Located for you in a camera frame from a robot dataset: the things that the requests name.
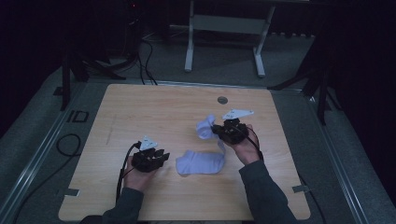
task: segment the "human hand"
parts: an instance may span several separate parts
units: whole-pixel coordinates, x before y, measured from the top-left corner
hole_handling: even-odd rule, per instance
[[[257,139],[256,134],[254,134],[253,126],[251,124],[247,125],[248,129],[248,137],[258,146],[259,145],[259,140]],[[259,161],[259,152],[255,146],[248,141],[247,138],[245,138],[241,143],[231,145],[226,142],[224,142],[227,146],[231,147],[234,151],[238,159],[244,163],[245,165],[248,165],[254,161]]]
[[[136,170],[132,166],[132,156],[130,156],[124,171],[125,177],[123,178],[123,185],[125,188],[136,189],[144,192],[149,186],[149,182],[154,177],[155,173],[157,173],[157,170],[153,170],[149,173],[143,173]]]

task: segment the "sleeve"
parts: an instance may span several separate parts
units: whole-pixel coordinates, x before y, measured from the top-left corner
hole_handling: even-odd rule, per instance
[[[136,223],[144,194],[136,189],[123,188],[113,209],[103,213],[103,224]]]
[[[288,199],[269,176],[264,162],[254,161],[239,170],[247,203],[256,223],[296,223]]]

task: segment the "white plastic part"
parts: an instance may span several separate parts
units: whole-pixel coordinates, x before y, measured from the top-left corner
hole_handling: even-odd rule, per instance
[[[239,119],[248,115],[254,114],[253,110],[239,110],[232,109],[227,114],[223,115],[223,119]]]
[[[146,150],[146,149],[149,149],[149,148],[152,148],[152,147],[156,147],[156,146],[158,146],[158,143],[154,142],[147,135],[145,135],[143,137],[143,140],[142,140],[142,145],[140,146],[139,149],[141,151],[143,151],[143,150]]]

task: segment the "table top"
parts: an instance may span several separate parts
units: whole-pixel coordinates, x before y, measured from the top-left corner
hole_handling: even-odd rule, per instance
[[[218,102],[220,96],[228,103]],[[267,90],[194,86],[109,85],[70,183],[78,196],[65,196],[62,220],[82,220],[102,215],[115,205],[116,186],[129,147],[149,136],[170,152],[145,192],[140,220],[251,220],[243,167],[233,150],[226,148],[225,164],[215,175],[179,175],[176,158],[188,149],[219,152],[215,139],[200,139],[196,123],[207,115],[221,116],[231,109],[253,110],[241,118],[252,124],[261,144],[264,162],[274,181],[285,192],[298,219],[310,217],[272,95]]]

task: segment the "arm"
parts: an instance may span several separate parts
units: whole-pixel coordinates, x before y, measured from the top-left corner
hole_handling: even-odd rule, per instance
[[[117,200],[116,206],[103,213],[104,224],[136,223],[139,211],[142,206],[144,190],[149,185],[149,181],[154,177],[157,170],[150,173],[142,173],[133,169],[131,165],[132,157],[128,159],[125,170],[124,188]]]
[[[248,125],[249,138],[258,145],[253,128]],[[245,139],[233,148],[238,159],[245,164],[239,173],[245,185],[247,203],[256,223],[296,223],[288,207],[288,199],[269,176],[260,160],[257,149]]]

